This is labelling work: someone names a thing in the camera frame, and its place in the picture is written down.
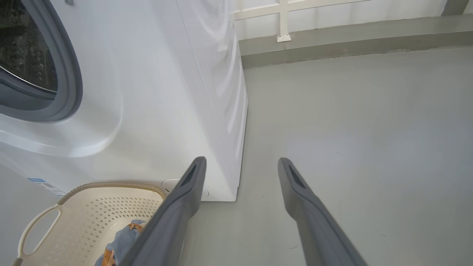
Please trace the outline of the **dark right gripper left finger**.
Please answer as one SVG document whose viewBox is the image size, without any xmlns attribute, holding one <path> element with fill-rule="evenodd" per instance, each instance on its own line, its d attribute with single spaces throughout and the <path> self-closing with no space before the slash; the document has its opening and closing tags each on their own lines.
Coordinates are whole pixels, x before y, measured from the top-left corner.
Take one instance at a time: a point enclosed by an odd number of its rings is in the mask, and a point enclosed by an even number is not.
<svg viewBox="0 0 473 266">
<path fill-rule="evenodd" d="M 207 161 L 191 162 L 118 266 L 178 266 L 190 219 L 198 212 Z"/>
</svg>

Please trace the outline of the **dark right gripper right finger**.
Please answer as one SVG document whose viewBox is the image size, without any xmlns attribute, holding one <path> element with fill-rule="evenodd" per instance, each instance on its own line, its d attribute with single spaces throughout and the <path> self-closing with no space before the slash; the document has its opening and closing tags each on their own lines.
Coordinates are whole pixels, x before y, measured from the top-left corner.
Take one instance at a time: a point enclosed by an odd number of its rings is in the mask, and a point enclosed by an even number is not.
<svg viewBox="0 0 473 266">
<path fill-rule="evenodd" d="M 288 158 L 278 161 L 288 214 L 296 221 L 307 266 L 368 266 Z"/>
</svg>

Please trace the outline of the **blue patterned garment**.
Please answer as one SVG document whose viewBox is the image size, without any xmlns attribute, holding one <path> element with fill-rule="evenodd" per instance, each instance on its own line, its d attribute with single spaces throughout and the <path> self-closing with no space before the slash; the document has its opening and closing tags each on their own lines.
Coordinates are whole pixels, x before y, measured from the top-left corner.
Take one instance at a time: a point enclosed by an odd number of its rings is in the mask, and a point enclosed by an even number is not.
<svg viewBox="0 0 473 266">
<path fill-rule="evenodd" d="M 146 225 L 147 221 L 134 219 L 123 229 L 117 231 L 115 238 L 105 246 L 94 266 L 120 266 Z"/>
</svg>

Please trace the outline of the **white front-load washing machine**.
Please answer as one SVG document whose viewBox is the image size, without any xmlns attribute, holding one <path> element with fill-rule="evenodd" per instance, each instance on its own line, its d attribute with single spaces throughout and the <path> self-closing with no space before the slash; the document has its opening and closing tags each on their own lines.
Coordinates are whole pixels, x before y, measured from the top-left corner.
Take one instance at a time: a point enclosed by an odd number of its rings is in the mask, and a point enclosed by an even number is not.
<svg viewBox="0 0 473 266">
<path fill-rule="evenodd" d="M 0 0 L 0 165 L 62 192 L 203 156 L 234 202 L 248 98 L 232 0 Z"/>
</svg>

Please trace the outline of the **cream perforated laundry basket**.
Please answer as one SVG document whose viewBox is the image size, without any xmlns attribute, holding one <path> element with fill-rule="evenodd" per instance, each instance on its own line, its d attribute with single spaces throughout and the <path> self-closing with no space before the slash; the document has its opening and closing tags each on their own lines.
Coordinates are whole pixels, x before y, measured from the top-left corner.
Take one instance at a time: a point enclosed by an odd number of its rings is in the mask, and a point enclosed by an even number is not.
<svg viewBox="0 0 473 266">
<path fill-rule="evenodd" d="M 93 266 L 117 231 L 134 219 L 148 224 L 166 199 L 159 186 L 149 184 L 79 186 L 29 222 L 13 266 Z"/>
</svg>

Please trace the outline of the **blue energy label sticker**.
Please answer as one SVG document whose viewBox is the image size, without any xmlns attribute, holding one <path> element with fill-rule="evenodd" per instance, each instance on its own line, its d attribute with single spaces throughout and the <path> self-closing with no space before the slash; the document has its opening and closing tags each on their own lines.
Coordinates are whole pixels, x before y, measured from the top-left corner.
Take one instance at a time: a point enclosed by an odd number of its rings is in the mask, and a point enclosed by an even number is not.
<svg viewBox="0 0 473 266">
<path fill-rule="evenodd" d="M 50 183 L 40 179 L 40 178 L 28 178 L 29 181 L 35 183 L 35 184 L 38 184 L 40 185 L 40 187 L 46 189 L 48 192 L 50 192 L 51 194 L 57 196 L 57 197 L 64 197 L 66 195 L 65 192 L 63 192 L 62 190 L 58 189 L 57 187 L 51 185 Z"/>
</svg>

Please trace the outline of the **white metal railing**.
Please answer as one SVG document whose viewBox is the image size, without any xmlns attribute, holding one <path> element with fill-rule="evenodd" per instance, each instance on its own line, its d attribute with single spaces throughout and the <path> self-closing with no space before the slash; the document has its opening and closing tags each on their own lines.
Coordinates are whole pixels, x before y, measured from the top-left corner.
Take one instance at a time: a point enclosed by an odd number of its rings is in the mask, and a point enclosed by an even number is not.
<svg viewBox="0 0 473 266">
<path fill-rule="evenodd" d="M 278 43 L 291 41 L 288 30 L 288 13 L 292 11 L 307 10 L 316 7 L 350 4 L 370 0 L 279 0 L 277 3 L 248 7 L 230 12 L 230 21 L 247 20 L 254 17 L 262 17 L 273 14 L 279 15 Z"/>
</svg>

